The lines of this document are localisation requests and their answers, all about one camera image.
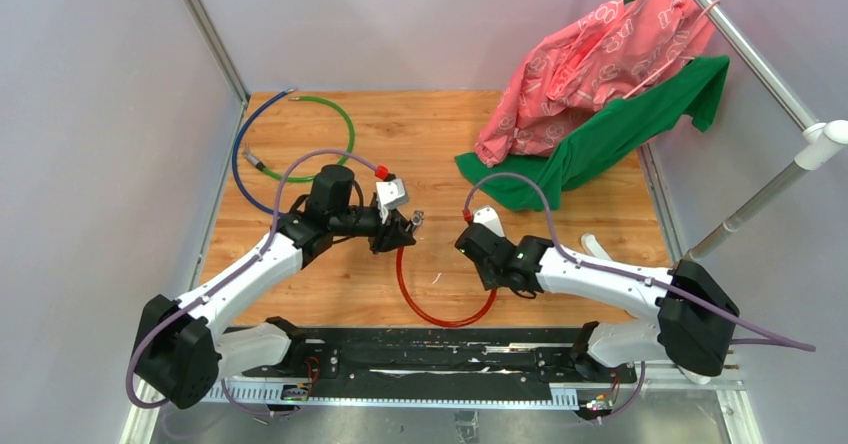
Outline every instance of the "green shirt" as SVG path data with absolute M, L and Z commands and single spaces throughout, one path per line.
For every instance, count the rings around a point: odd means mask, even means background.
M 496 172 L 515 172 L 536 182 L 552 209 L 563 190 L 594 179 L 657 134 L 674 127 L 683 114 L 706 131 L 715 119 L 727 68 L 727 56 L 698 57 L 667 81 L 631 99 L 615 99 L 559 143 L 550 157 L 509 155 L 488 168 L 473 152 L 456 156 L 459 171 L 476 183 Z M 542 201 L 516 179 L 494 179 L 482 187 L 507 209 L 540 211 Z

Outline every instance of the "red tube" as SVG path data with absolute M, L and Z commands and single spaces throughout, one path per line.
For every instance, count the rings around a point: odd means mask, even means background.
M 400 287 L 400 293 L 403 294 L 403 299 L 409 304 L 410 309 L 415 311 L 421 319 L 433 324 L 434 326 L 439 327 L 465 327 L 469 324 L 474 324 L 479 321 L 483 316 L 489 312 L 489 309 L 492 308 L 492 305 L 495 303 L 495 298 L 498 297 L 498 290 L 492 289 L 492 292 L 489 293 L 489 298 L 486 299 L 486 303 L 483 304 L 483 307 L 477 311 L 473 316 L 462 319 L 461 321 L 443 321 L 441 319 L 436 319 L 435 317 L 424 312 L 423 309 L 418 307 L 418 304 L 412 300 L 412 296 L 409 295 L 409 291 L 406 289 L 406 283 L 403 281 L 403 248 L 398 249 L 397 260 L 395 261 L 395 268 L 397 269 L 397 277 L 398 277 L 398 287 Z

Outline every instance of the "blue cable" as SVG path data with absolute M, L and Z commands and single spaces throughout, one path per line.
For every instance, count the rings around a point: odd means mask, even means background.
M 253 114 L 251 114 L 250 117 L 247 118 L 247 121 L 244 122 L 244 126 L 242 126 L 241 130 L 239 130 L 239 133 L 236 134 L 236 141 L 233 143 L 232 167 L 233 179 L 236 181 L 236 186 L 238 186 L 239 191 L 241 191 L 241 195 L 244 196 L 244 198 L 247 199 L 248 202 L 250 202 L 251 204 L 256 206 L 257 209 L 266 214 L 273 214 L 274 210 L 270 207 L 263 206 L 262 203 L 260 203 L 253 196 L 251 196 L 250 193 L 247 192 L 247 189 L 244 187 L 244 184 L 241 182 L 241 177 L 238 174 L 238 150 L 241 147 L 241 140 L 244 137 L 244 133 L 247 132 L 248 129 L 250 129 L 250 125 L 253 124 L 253 121 L 255 121 L 256 118 L 259 117 L 259 115 L 265 111 L 265 109 L 268 109 L 269 107 L 271 107 L 272 104 L 286 97 L 294 91 L 294 88 L 287 89 L 272 97 L 271 99 L 268 99 L 265 104 L 259 106 L 259 109 L 254 111 Z

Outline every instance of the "white panel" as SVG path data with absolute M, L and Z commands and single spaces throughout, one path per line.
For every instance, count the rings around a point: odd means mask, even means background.
M 240 112 L 182 0 L 0 0 L 0 441 L 117 442 Z
M 252 90 L 501 88 L 605 0 L 203 0 Z
M 730 17 L 820 119 L 848 116 L 844 0 L 722 0 Z M 802 149 L 800 133 L 720 37 L 733 62 L 715 127 L 678 126 L 656 141 L 685 246 L 697 243 Z M 740 348 L 740 366 L 765 442 L 844 440 L 838 376 L 848 362 L 844 263 L 848 155 L 804 177 L 705 265 L 742 316 L 819 346 L 816 354 Z M 827 403 L 822 403 L 822 396 Z

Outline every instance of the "wooden table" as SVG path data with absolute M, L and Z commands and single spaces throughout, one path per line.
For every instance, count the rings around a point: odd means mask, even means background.
M 406 250 L 404 270 L 412 296 L 438 318 L 454 320 L 473 314 L 486 292 L 470 261 L 454 247 L 465 223 L 461 209 L 470 184 L 453 157 L 473 148 L 478 131 L 500 97 L 499 91 L 324 92 L 309 93 L 342 106 L 356 126 L 357 154 L 383 164 L 404 179 L 411 201 L 404 212 L 425 212 L 418 243 Z M 248 114 L 274 93 L 254 93 Z M 314 102 L 278 101 L 256 120 L 245 136 L 254 154 L 282 173 L 297 157 L 320 148 L 344 149 L 347 130 L 332 109 Z M 273 205 L 277 181 L 239 157 L 245 186 L 262 203 Z M 296 174 L 314 174 L 331 156 L 304 163 Z M 371 173 L 350 163 L 366 195 L 373 192 Z M 284 209 L 308 192 L 309 184 L 287 184 Z M 472 210 L 493 204 L 507 237 L 547 237 L 544 216 L 504 210 L 482 192 Z M 645 266 L 668 265 L 657 219 L 635 154 L 582 188 L 568 192 L 555 212 L 563 244 L 580 250 L 580 236 L 594 233 L 617 260 Z M 232 179 L 218 214 L 201 282 L 213 277 L 256 244 L 270 217 L 251 206 Z M 421 326 L 406 305 L 395 280 L 395 254 L 372 255 L 361 239 L 323 254 L 305 270 L 279 283 L 251 306 L 237 324 L 253 325 L 282 316 L 296 325 Z M 540 295 L 520 299 L 501 291 L 480 326 L 580 326 L 592 320 L 620 322 L 623 311 L 587 299 Z

